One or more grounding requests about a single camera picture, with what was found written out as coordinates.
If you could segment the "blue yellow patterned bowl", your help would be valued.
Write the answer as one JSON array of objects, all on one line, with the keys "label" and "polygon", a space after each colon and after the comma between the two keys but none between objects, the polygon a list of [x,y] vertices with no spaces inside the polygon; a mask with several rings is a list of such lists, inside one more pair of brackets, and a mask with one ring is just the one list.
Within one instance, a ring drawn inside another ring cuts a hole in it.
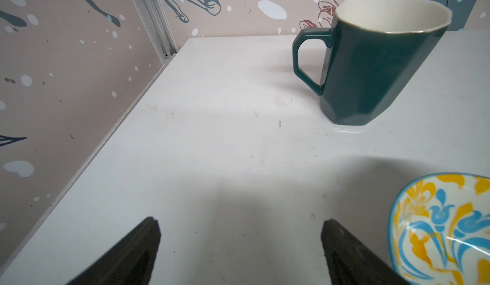
[{"label": "blue yellow patterned bowl", "polygon": [[410,284],[489,284],[489,178],[442,173],[409,183],[388,231],[393,269]]}]

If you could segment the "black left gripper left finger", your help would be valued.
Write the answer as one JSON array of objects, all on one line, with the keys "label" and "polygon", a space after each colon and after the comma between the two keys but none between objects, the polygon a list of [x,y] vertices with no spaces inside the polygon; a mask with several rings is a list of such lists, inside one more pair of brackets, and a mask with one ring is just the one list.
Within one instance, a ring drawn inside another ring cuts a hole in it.
[{"label": "black left gripper left finger", "polygon": [[158,221],[145,218],[69,284],[149,284],[161,236]]}]

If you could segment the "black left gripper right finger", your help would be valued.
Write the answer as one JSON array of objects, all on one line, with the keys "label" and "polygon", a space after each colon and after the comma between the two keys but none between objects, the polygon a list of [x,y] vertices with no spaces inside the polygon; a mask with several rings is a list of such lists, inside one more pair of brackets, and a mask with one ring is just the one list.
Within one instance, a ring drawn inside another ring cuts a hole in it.
[{"label": "black left gripper right finger", "polygon": [[324,222],[321,241],[332,284],[409,285],[337,220]]}]

